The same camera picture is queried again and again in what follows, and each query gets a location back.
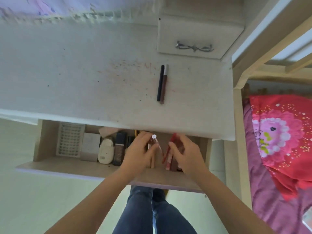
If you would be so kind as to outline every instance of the silver metal handle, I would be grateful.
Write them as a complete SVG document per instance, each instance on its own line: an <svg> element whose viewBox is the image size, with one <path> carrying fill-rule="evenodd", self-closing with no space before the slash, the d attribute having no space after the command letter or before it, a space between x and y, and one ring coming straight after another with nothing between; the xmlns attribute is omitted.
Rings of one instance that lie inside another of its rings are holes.
<svg viewBox="0 0 312 234"><path fill-rule="evenodd" d="M180 43L180 41L177 41L177 44L175 45L175 48L182 49L182 50L193 49L194 52L196 52L197 50L202 51L202 52L212 52L214 50L212 44L210 44L209 47L198 48L195 45L193 45L193 46L184 45L184 44Z"/></svg>

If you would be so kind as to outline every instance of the floor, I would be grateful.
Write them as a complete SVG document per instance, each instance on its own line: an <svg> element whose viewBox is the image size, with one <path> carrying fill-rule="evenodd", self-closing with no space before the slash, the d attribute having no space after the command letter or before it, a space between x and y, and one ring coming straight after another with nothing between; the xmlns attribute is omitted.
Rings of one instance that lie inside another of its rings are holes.
<svg viewBox="0 0 312 234"><path fill-rule="evenodd" d="M36 126L0 119L0 233L42 234L98 184L72 178L21 173L32 160ZM225 182L223 141L214 141L210 170ZM126 205L130 186L121 192L98 233L111 233ZM169 191L175 205L198 234L227 233L204 194Z"/></svg>

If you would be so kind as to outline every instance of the forearm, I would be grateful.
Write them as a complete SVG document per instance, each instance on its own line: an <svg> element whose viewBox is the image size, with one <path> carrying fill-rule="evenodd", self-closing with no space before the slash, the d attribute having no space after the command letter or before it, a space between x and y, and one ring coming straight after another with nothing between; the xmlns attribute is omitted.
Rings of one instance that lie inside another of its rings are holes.
<svg viewBox="0 0 312 234"><path fill-rule="evenodd" d="M96 233L120 192L131 179L131 176L118 169L46 233Z"/></svg>
<svg viewBox="0 0 312 234"><path fill-rule="evenodd" d="M208 196L229 234L274 233L208 169L201 169L197 172L194 180Z"/></svg>

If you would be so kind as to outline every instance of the bed frame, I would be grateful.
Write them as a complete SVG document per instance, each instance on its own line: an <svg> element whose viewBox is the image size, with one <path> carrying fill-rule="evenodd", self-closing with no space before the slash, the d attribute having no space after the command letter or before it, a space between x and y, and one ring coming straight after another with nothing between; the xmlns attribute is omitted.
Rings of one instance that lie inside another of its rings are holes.
<svg viewBox="0 0 312 234"><path fill-rule="evenodd" d="M252 209L242 99L248 79L312 84L312 53L289 66L268 65L276 54L312 28L312 0L292 0L233 63L236 141L224 141L227 186Z"/></svg>

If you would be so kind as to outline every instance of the jeans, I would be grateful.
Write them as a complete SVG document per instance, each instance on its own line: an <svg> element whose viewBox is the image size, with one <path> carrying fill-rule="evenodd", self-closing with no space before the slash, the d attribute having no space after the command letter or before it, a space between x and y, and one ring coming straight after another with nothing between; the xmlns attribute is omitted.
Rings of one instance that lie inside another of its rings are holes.
<svg viewBox="0 0 312 234"><path fill-rule="evenodd" d="M132 186L113 234L196 234L191 224L165 199L161 189Z"/></svg>

